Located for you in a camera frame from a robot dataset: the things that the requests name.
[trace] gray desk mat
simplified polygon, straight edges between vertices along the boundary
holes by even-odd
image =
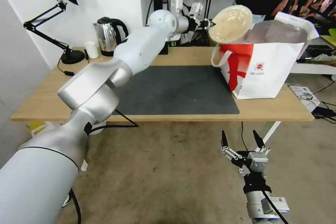
[[[127,115],[239,114],[224,77],[212,66],[150,66],[114,91],[117,109]]]

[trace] wooden desk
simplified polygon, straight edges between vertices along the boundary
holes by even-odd
[[[213,48],[169,48],[168,55],[159,55],[153,65],[210,65]],[[108,57],[92,59],[91,62],[110,60]],[[60,64],[62,70],[78,72],[88,62],[75,65]],[[57,68],[39,84],[29,98],[12,115],[13,121],[66,121],[70,109],[57,96],[58,89],[69,79]],[[274,99],[235,99],[239,114],[211,115],[128,115],[134,121],[313,121],[314,117],[287,87],[283,86]],[[113,115],[107,121],[125,121]]]

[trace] stainless steel kettle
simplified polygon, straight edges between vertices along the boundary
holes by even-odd
[[[98,19],[97,23],[93,24],[99,43],[102,55],[112,57],[114,49],[121,43],[121,36],[117,26],[121,26],[125,38],[128,36],[126,25],[119,19],[111,19],[109,17],[102,17]]]

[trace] concrete floor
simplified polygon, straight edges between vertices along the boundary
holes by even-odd
[[[287,82],[314,92],[330,80],[291,75]],[[336,84],[317,96],[336,103]],[[249,149],[252,130],[264,125],[244,123]],[[83,223],[251,223],[243,178],[220,153],[222,129],[233,149],[244,149],[239,122],[141,123],[91,136],[88,170],[74,185]],[[271,137],[267,184],[286,197],[289,223],[335,223],[335,136],[335,125],[315,120],[282,123]],[[72,203],[57,223],[77,223]]]

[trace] black desk lamp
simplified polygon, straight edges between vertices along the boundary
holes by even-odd
[[[57,41],[47,35],[45,35],[44,33],[38,31],[36,28],[38,26],[40,26],[41,24],[47,22],[48,20],[52,19],[53,17],[56,17],[58,14],[62,13],[63,11],[65,11],[66,7],[67,7],[67,4],[65,2],[63,2],[63,0],[57,0],[58,3],[52,7],[51,9],[43,12],[41,15],[33,18],[32,20],[30,21],[27,21],[23,24],[23,27],[37,35],[39,35],[40,37],[48,40],[49,42],[53,43],[54,45],[62,48],[64,50],[63,52],[63,55],[61,57],[61,60],[64,64],[75,64],[75,63],[78,63],[80,61],[82,61],[84,58],[85,58],[85,55],[83,52],[81,51],[76,51],[76,50],[72,50],[69,48],[69,45],[68,44],[65,44],[63,42],[60,42],[60,41]],[[69,0],[70,2],[72,2],[73,4],[76,4],[78,5],[78,2],[77,0]],[[57,13],[55,13],[54,15],[48,17],[48,18],[45,18],[45,19],[40,19],[42,16],[44,16],[45,14],[47,14],[48,12],[54,10],[54,9],[57,9],[57,8],[60,8],[61,10]]]

